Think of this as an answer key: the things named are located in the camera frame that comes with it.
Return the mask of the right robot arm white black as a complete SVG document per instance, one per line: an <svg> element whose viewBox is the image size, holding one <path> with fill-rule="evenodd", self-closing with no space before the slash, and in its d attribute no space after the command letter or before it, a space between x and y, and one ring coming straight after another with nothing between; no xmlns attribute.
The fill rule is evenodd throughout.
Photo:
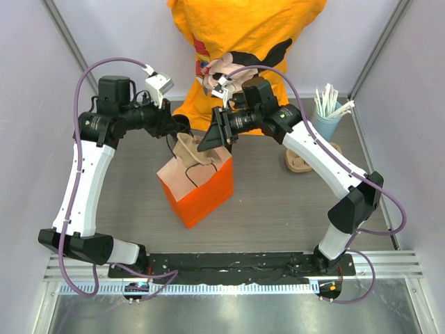
<svg viewBox="0 0 445 334"><path fill-rule="evenodd" d="M240 111L217 106L211 125L197 149L206 152L234 143L239 134L260 129L280 145L296 153L331 188L338 203L328 211L330 226L315 247L313 262L317 272L328 275L336 270L354 232L378 208L383 177L366 173L350 163L314 127L304 123L301 111L292 104L279 105L269 81L254 77L242 85Z"/></svg>

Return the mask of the orange paper bag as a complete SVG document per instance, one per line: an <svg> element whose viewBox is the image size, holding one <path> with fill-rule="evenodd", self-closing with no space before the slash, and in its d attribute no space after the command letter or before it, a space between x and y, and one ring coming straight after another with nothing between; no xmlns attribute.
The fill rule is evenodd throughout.
<svg viewBox="0 0 445 334"><path fill-rule="evenodd" d="M234 166L224 147L213 149L222 162L185 168L174 156L158 172L164 193L173 212L187 228L197 225L234 193Z"/></svg>

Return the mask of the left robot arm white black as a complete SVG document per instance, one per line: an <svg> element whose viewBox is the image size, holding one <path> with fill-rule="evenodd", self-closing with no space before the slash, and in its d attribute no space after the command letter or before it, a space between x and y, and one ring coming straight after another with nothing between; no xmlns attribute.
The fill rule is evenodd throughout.
<svg viewBox="0 0 445 334"><path fill-rule="evenodd" d="M164 98L173 82L162 73L145 80L136 90L129 77L103 76L91 108L76 117L72 169L60 211L51 228L42 229L38 242L63 257L103 265L123 264L134 278L147 273L143 245L118 240L96 231L97 206L104 178L120 139L144 129L154 138L175 136L186 130L186 119L173 116Z"/></svg>

